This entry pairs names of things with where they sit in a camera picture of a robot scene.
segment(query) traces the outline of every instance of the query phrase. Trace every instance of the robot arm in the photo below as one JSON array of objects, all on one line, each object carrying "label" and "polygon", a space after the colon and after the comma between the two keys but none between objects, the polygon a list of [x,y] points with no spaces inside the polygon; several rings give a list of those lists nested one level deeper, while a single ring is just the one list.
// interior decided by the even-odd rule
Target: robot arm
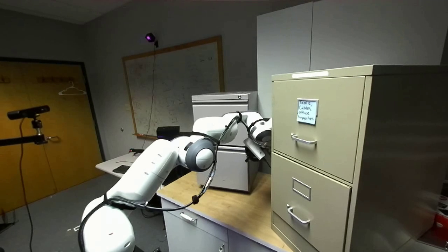
[{"label": "robot arm", "polygon": [[[247,125],[251,141],[262,144],[271,140],[271,119],[266,122],[257,112],[200,118],[194,123],[193,131],[228,143],[237,135],[238,122]],[[86,206],[78,234],[81,251],[134,251],[134,231],[127,218],[130,211],[108,204],[100,206],[105,198],[120,197],[144,202],[154,196],[177,165],[197,172],[209,169],[216,162],[217,148],[217,144],[202,135],[181,136],[172,141],[159,139],[152,143],[105,196],[94,199]],[[204,188],[208,187],[211,178],[212,175]]]}]

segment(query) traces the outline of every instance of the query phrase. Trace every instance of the floor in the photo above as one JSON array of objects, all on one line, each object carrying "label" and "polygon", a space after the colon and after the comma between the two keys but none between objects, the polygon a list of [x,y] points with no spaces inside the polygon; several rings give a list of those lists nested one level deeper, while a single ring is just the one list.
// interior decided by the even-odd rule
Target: floor
[{"label": "floor", "polygon": [[[34,224],[34,252],[79,252],[73,228],[81,221],[85,206],[112,187],[118,178],[105,174],[83,184],[30,204]],[[0,234],[0,247],[6,252],[29,251],[30,222],[26,208],[16,209],[18,222]],[[163,216],[146,219],[139,210],[129,216],[134,227],[136,244],[145,252],[160,247],[168,251]]]}]

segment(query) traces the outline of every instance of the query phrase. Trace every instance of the drawer handle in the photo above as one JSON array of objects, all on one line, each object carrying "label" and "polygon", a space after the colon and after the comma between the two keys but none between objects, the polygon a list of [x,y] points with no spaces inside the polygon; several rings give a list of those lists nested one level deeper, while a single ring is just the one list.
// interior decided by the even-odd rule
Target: drawer handle
[{"label": "drawer handle", "polygon": [[296,142],[300,142],[300,143],[305,143],[305,144],[317,144],[317,140],[314,140],[314,141],[308,141],[308,140],[305,140],[305,139],[300,139],[300,138],[297,137],[297,135],[295,135],[295,134],[293,134],[293,133],[291,133],[291,138],[292,138],[294,141],[296,141]]},{"label": "drawer handle", "polygon": [[294,209],[294,207],[290,206],[289,204],[286,204],[286,207],[288,208],[288,213],[289,213],[292,217],[294,217],[296,220],[298,220],[300,223],[302,223],[303,225],[308,225],[308,224],[311,222],[311,220],[306,220],[306,221],[304,221],[304,220],[302,220],[301,218],[297,217],[297,215],[295,215],[295,214],[293,213],[293,209]]},{"label": "drawer handle", "polygon": [[195,222],[195,221],[198,220],[198,219],[193,219],[192,217],[190,217],[190,216],[184,214],[184,212],[181,212],[181,213],[180,213],[180,216],[181,216],[182,218],[188,220],[189,222]]}]

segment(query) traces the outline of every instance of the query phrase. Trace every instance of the sticky note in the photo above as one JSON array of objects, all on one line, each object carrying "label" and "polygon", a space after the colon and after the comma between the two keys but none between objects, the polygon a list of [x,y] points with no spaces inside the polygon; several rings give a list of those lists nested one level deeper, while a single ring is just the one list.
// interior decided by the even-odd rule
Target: sticky note
[{"label": "sticky note", "polygon": [[298,99],[297,122],[316,125],[317,100]]}]

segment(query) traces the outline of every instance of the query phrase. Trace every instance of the white table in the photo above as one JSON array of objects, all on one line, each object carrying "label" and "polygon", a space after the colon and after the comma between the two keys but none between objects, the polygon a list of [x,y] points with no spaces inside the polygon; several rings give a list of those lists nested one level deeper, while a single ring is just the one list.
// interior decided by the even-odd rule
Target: white table
[{"label": "white table", "polygon": [[134,153],[128,153],[126,155],[122,155],[116,158],[112,158],[111,160],[107,160],[106,162],[99,163],[95,167],[104,172],[112,174],[116,177],[123,177],[123,174],[113,172],[115,168],[118,168],[120,165],[131,166],[138,156],[134,156]]}]

